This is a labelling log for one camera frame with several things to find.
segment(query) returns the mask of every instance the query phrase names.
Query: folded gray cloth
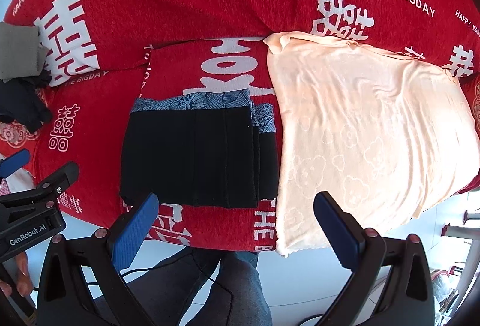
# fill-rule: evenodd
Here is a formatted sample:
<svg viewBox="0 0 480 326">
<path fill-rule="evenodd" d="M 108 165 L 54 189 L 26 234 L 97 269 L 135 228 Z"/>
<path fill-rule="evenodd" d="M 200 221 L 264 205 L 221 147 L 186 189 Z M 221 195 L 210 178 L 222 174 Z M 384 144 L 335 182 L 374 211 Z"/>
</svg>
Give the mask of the folded gray cloth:
<svg viewBox="0 0 480 326">
<path fill-rule="evenodd" d="M 0 80 L 40 75 L 47 51 L 40 46 L 38 27 L 0 22 Z"/>
</svg>

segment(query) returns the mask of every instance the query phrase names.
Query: white chinese character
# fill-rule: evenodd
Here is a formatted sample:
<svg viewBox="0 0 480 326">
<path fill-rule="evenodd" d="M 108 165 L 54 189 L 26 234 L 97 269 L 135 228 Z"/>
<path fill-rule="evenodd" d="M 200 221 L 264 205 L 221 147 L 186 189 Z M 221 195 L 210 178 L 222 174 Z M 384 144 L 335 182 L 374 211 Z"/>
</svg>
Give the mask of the white chinese character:
<svg viewBox="0 0 480 326">
<path fill-rule="evenodd" d="M 68 201 L 68 195 L 66 194 L 66 192 L 62 193 L 59 197 L 58 197 L 58 202 L 63 205 L 65 208 L 68 208 L 71 210 L 71 206 L 70 206 L 70 202 Z"/>
<path fill-rule="evenodd" d="M 265 37 L 231 37 L 231 38 L 224 38 L 224 39 L 206 39 L 210 41 L 217 41 L 221 40 L 221 45 L 216 45 L 211 48 L 210 51 L 213 53 L 222 53 L 222 54 L 231 54 L 231 53 L 243 53 L 248 52 L 251 50 L 250 47 L 246 47 L 239 43 L 240 40 L 242 41 L 262 41 Z"/>
<path fill-rule="evenodd" d="M 185 89 L 183 94 L 196 92 L 225 93 L 236 90 L 250 89 L 250 96 L 266 96 L 267 94 L 275 94 L 273 88 L 258 88 L 250 84 L 255 81 L 255 77 L 250 74 L 240 75 L 226 82 L 210 77 L 200 78 L 203 88 Z"/>
<path fill-rule="evenodd" d="M 75 210 L 76 213 L 82 213 L 83 210 L 80 207 L 80 200 L 75 199 L 75 196 L 70 196 L 70 204 L 71 204 L 71 209 Z"/>
<path fill-rule="evenodd" d="M 155 230 L 155 232 L 158 235 L 158 239 L 160 239 L 162 242 L 175 243 L 174 241 L 171 241 L 171 240 L 167 239 L 167 238 L 171 238 L 172 240 L 180 241 L 180 243 L 184 246 L 190 246 L 190 241 L 187 238 L 182 237 L 181 235 L 167 235 L 167 234 L 163 234 L 163 233 L 161 233 L 160 231 L 157 231 L 157 230 Z"/>
<path fill-rule="evenodd" d="M 231 66 L 220 67 L 220 64 L 233 63 Z M 209 74 L 227 75 L 244 74 L 255 70 L 258 66 L 257 60 L 252 56 L 219 56 L 207 59 L 202 63 L 202 70 Z"/>
<path fill-rule="evenodd" d="M 185 246 L 189 246 L 190 241 L 185 237 L 191 237 L 190 232 L 186 228 L 183 228 L 182 232 L 175 230 L 175 225 L 183 221 L 182 210 L 183 207 L 181 205 L 160 204 L 158 217 L 155 220 L 155 222 L 159 222 L 160 227 L 153 225 L 160 240 L 171 242 L 167 238 L 172 238 L 179 240 Z"/>
<path fill-rule="evenodd" d="M 343 0 L 338 0 L 338 6 L 335 6 L 335 0 L 318 0 L 317 10 L 323 14 L 323 18 L 319 18 L 313 21 L 313 27 L 311 29 L 311 34 L 326 36 L 329 34 L 337 35 L 340 38 L 352 39 L 352 40 L 366 40 L 368 36 L 363 35 L 363 29 L 365 27 L 373 27 L 375 20 L 373 17 L 367 17 L 367 9 L 364 9 L 363 14 L 362 8 L 348 4 L 343 6 Z M 330 17 L 337 16 L 335 24 L 330 22 Z M 340 27 L 340 23 L 346 21 L 348 25 Z M 355 21 L 355 26 L 360 24 L 360 29 L 357 33 L 357 28 L 352 28 L 349 25 L 352 25 Z M 319 30 L 318 26 L 323 25 L 323 30 Z"/>
<path fill-rule="evenodd" d="M 450 70 L 454 77 L 466 77 L 473 73 L 473 50 L 465 51 L 459 44 L 453 47 L 453 53 L 450 57 L 451 65 L 445 65 L 443 68 Z"/>
<path fill-rule="evenodd" d="M 413 45 L 411 45 L 410 48 L 405 47 L 405 51 L 406 52 L 401 52 L 401 54 L 411 56 L 412 58 L 415 58 L 415 59 L 425 59 L 425 57 L 423 56 L 423 53 L 417 53 L 414 51 Z"/>
<path fill-rule="evenodd" d="M 80 110 L 80 106 L 73 104 L 67 108 L 66 105 L 58 110 L 58 117 L 53 123 L 53 129 L 50 131 L 49 149 L 58 149 L 60 152 L 68 150 L 69 140 L 73 137 L 71 129 L 75 124 L 75 116 Z"/>
<path fill-rule="evenodd" d="M 45 69 L 51 72 L 51 86 L 68 81 L 76 74 L 99 69 L 97 50 L 90 39 L 84 20 L 74 22 L 85 12 L 81 5 L 71 7 L 80 0 L 54 0 L 53 8 L 34 24 L 40 28 L 40 42 L 50 51 L 46 56 Z"/>
</svg>

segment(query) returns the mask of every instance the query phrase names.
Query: white tile floor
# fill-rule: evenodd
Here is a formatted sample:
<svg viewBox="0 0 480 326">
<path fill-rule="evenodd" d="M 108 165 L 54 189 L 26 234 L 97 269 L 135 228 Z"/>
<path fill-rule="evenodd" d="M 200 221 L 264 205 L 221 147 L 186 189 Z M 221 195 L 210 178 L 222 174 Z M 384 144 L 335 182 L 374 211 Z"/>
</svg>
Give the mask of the white tile floor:
<svg viewBox="0 0 480 326">
<path fill-rule="evenodd" d="M 464 211 L 472 212 L 480 208 L 480 192 L 469 195 L 452 196 L 429 211 L 419 219 L 412 219 L 407 225 L 396 228 L 388 236 L 405 238 L 410 233 L 418 234 L 424 244 L 431 267 L 450 269 L 454 262 L 462 262 L 466 258 L 469 246 L 463 239 L 441 237 L 445 224 L 461 225 Z M 91 225 L 71 216 L 67 216 L 67 238 L 91 235 L 97 226 Z M 47 242 L 30 249 L 30 270 L 35 284 L 38 284 Z M 181 247 L 158 241 L 146 241 L 142 245 L 131 268 L 146 268 L 155 265 L 159 260 L 167 258 Z M 294 326 L 308 316 L 323 313 L 333 302 L 335 296 L 349 278 L 349 272 L 340 266 L 331 249 L 316 249 L 297 252 L 288 258 L 282 258 L 275 252 L 264 252 L 260 255 L 258 271 L 262 280 L 265 298 L 272 310 L 275 326 Z M 388 268 L 381 271 L 379 277 L 386 276 Z M 138 275 L 130 275 L 130 281 Z M 86 269 L 88 281 L 94 277 Z M 193 301 L 182 324 L 190 320 L 205 303 L 211 287 L 208 282 Z M 100 291 L 92 287 L 93 295 Z M 367 319 L 374 309 L 380 291 L 372 294 L 367 301 L 358 322 Z"/>
</svg>

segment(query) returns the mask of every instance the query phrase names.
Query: blue gripper pad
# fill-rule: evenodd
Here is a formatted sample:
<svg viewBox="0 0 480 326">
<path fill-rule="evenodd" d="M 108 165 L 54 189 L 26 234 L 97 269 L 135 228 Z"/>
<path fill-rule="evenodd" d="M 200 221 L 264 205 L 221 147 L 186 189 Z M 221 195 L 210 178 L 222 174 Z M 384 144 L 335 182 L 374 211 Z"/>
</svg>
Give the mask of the blue gripper pad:
<svg viewBox="0 0 480 326">
<path fill-rule="evenodd" d="M 0 162 L 0 178 L 7 178 L 22 166 L 28 164 L 30 153 L 23 149 Z"/>
<path fill-rule="evenodd" d="M 157 216 L 158 198 L 150 193 L 140 206 L 134 206 L 126 216 L 119 217 L 112 225 L 113 235 L 110 238 L 113 242 L 110 243 L 110 248 L 112 264 L 117 272 L 130 267 Z M 118 235 L 113 233 L 117 222 L 123 225 L 123 230 Z"/>
<path fill-rule="evenodd" d="M 354 272 L 359 265 L 361 243 L 363 243 L 361 232 L 355 231 L 358 231 L 356 226 L 360 230 L 361 226 L 349 213 L 343 212 L 328 192 L 318 193 L 313 205 L 315 217 L 332 245 L 340 264 Z M 349 225 L 352 220 L 355 225 L 349 227 L 352 226 Z"/>
</svg>

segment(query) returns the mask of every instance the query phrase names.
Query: black cable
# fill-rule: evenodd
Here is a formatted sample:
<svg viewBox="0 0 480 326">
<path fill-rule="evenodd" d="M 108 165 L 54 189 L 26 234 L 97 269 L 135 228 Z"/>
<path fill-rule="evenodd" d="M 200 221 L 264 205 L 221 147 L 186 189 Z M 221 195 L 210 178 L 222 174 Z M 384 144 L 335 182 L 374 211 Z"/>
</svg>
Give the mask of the black cable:
<svg viewBox="0 0 480 326">
<path fill-rule="evenodd" d="M 177 258 L 176 260 L 173 260 L 172 262 L 169 262 L 169 263 L 166 263 L 166 264 L 163 264 L 163 265 L 155 265 L 155 266 L 152 266 L 151 268 L 145 268 L 145 269 L 132 269 L 132 270 L 124 273 L 121 276 L 126 277 L 126 276 L 130 275 L 131 273 L 135 273 L 135 272 L 149 272 L 151 270 L 161 269 L 164 266 L 169 266 L 169 265 L 172 265 L 172 264 L 176 263 L 177 261 L 180 261 L 182 258 L 185 258 L 188 255 L 190 255 L 190 254 L 183 254 L 183 256 L 181 256 L 180 258 Z M 89 286 L 89 287 L 96 286 L 96 285 L 98 285 L 98 283 L 96 281 L 87 282 L 87 286 Z M 33 287 L 33 290 L 38 292 L 38 287 Z"/>
<path fill-rule="evenodd" d="M 325 314 L 317 314 L 317 315 L 308 316 L 304 320 L 300 321 L 300 323 L 298 323 L 297 326 L 302 326 L 304 323 L 306 323 L 308 321 L 311 321 L 312 319 L 324 316 L 324 315 Z"/>
<path fill-rule="evenodd" d="M 193 255 L 194 252 L 192 250 L 191 252 L 191 258 L 193 259 L 193 262 L 195 263 L 195 265 L 197 265 L 197 268 L 198 270 L 200 270 L 200 272 L 203 273 L 203 275 L 205 277 L 207 277 L 210 281 L 212 281 L 213 283 L 217 284 L 219 287 L 223 288 L 225 291 L 227 291 L 229 294 L 230 294 L 230 309 L 229 309 L 229 315 L 226 317 L 226 320 L 227 322 L 225 323 L 225 326 L 228 326 L 229 322 L 230 322 L 230 315 L 232 314 L 232 308 L 233 308 L 233 292 L 230 291 L 229 289 L 225 288 L 222 284 L 220 284 L 218 281 L 216 280 L 213 280 L 213 278 L 211 278 L 210 276 L 207 275 L 207 273 L 205 273 L 202 268 L 200 268 L 200 265 L 198 265 L 196 259 L 195 259 L 195 256 Z"/>
<path fill-rule="evenodd" d="M 183 256 L 181 256 L 180 258 L 177 258 L 176 260 L 173 260 L 172 262 L 169 262 L 169 263 L 166 263 L 166 264 L 163 264 L 163 265 L 156 265 L 156 266 L 152 266 L 151 268 L 145 268 L 145 269 L 132 269 L 126 273 L 124 273 L 123 275 L 121 275 L 122 277 L 126 277 L 132 273 L 136 273 L 136 272 L 149 272 L 151 270 L 156 270 L 156 269 L 161 269 L 163 268 L 164 266 L 169 266 L 169 265 L 172 265 L 174 263 L 176 263 L 177 261 L 180 261 L 182 258 L 185 258 L 189 255 L 191 255 L 191 258 L 193 259 L 193 262 L 195 263 L 195 265 L 197 266 L 198 270 L 205 276 L 207 277 L 210 281 L 212 281 L 214 284 L 217 284 L 220 288 L 224 289 L 225 291 L 227 291 L 229 294 L 230 294 L 230 309 L 229 309 L 229 314 L 228 316 L 226 317 L 226 324 L 225 326 L 228 326 L 229 322 L 230 322 L 230 316 L 232 314 L 232 308 L 233 308 L 233 292 L 230 291 L 229 289 L 225 288 L 222 284 L 220 284 L 218 281 L 216 280 L 213 280 L 213 278 L 211 278 L 210 276 L 207 275 L 207 273 L 205 273 L 203 271 L 203 269 L 200 267 L 200 265 L 198 265 L 197 263 L 197 260 L 195 259 L 195 256 L 193 255 L 194 254 L 194 250 L 192 249 L 192 252 L 191 253 L 187 253 L 187 254 L 184 254 Z M 96 286 L 98 285 L 97 282 L 87 282 L 87 286 Z M 34 291 L 37 291 L 38 292 L 38 288 L 37 287 L 33 287 L 33 290 Z"/>
</svg>

